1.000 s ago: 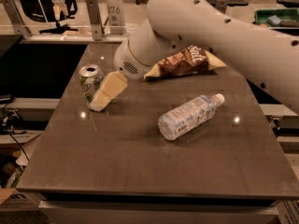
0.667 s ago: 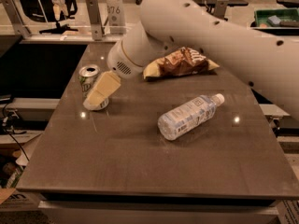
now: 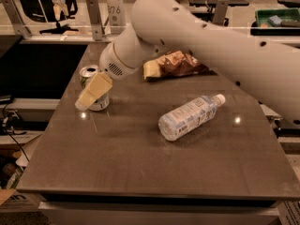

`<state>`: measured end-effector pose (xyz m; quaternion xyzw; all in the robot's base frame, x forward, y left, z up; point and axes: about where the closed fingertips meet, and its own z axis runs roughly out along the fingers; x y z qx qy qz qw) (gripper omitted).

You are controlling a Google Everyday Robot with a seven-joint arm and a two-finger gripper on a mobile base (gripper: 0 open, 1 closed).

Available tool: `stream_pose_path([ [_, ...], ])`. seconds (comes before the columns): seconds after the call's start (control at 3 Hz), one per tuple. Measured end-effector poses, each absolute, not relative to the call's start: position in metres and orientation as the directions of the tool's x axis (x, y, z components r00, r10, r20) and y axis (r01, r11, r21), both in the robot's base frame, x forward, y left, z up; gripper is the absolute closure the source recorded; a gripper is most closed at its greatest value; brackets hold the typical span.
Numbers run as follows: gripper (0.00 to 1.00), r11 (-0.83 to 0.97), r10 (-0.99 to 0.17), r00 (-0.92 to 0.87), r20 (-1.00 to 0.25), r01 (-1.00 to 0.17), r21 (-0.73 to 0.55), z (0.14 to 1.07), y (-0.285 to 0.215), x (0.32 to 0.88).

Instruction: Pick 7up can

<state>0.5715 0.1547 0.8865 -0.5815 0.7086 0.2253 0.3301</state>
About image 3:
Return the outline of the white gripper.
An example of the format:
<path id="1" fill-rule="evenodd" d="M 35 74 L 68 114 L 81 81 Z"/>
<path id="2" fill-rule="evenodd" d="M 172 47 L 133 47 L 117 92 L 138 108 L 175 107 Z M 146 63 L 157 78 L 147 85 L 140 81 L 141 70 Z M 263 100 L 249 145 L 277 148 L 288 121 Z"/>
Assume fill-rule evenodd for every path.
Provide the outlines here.
<path id="1" fill-rule="evenodd" d="M 106 109 L 110 103 L 108 92 L 113 87 L 112 79 L 123 80 L 139 69 L 141 58 L 137 48 L 137 38 L 129 31 L 124 31 L 109 43 L 99 59 L 103 72 L 94 75 L 81 91 L 75 102 L 76 108 L 80 111 Z"/>

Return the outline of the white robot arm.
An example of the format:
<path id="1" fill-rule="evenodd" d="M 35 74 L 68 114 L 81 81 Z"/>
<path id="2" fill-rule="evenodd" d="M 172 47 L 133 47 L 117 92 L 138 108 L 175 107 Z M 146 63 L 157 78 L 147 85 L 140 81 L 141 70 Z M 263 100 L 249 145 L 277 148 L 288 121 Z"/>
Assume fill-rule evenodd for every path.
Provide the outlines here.
<path id="1" fill-rule="evenodd" d="M 103 50 L 100 72 L 82 90 L 76 108 L 87 110 L 112 88 L 114 80 L 126 78 L 172 48 L 192 53 L 291 124 L 299 125 L 299 50 L 205 22 L 174 0 L 136 0 L 131 24 Z"/>

